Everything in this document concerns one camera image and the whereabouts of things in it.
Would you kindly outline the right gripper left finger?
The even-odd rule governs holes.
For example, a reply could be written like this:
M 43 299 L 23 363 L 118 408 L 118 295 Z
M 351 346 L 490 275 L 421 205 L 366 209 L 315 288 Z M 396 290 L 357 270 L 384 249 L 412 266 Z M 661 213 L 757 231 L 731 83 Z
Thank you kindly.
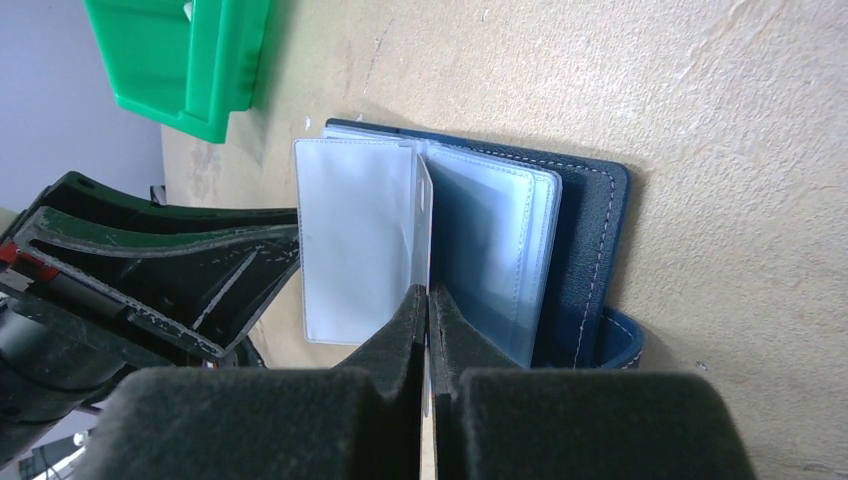
M 415 479 L 427 295 L 328 369 L 149 368 L 123 380 L 78 479 Z

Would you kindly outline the blue leather card holder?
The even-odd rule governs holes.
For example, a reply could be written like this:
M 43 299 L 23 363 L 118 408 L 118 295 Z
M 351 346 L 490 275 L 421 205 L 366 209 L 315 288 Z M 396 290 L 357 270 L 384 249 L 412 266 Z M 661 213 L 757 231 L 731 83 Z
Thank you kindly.
M 622 164 L 342 119 L 293 142 L 305 338 L 359 345 L 411 285 L 443 285 L 522 367 L 635 369 L 606 303 Z

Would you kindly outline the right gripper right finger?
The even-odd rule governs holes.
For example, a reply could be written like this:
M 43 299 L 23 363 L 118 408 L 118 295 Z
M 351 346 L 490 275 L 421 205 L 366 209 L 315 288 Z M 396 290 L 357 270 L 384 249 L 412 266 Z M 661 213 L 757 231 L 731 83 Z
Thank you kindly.
M 440 479 L 751 479 L 718 392 L 693 374 L 523 369 L 429 296 Z

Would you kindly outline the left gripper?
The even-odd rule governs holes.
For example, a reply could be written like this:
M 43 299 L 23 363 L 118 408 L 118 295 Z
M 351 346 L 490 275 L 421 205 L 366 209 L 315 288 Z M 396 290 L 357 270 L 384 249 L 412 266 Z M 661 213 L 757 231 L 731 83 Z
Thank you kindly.
M 78 172 L 1 249 L 1 460 L 155 367 L 256 366 L 247 339 L 299 265 L 294 208 L 157 205 Z

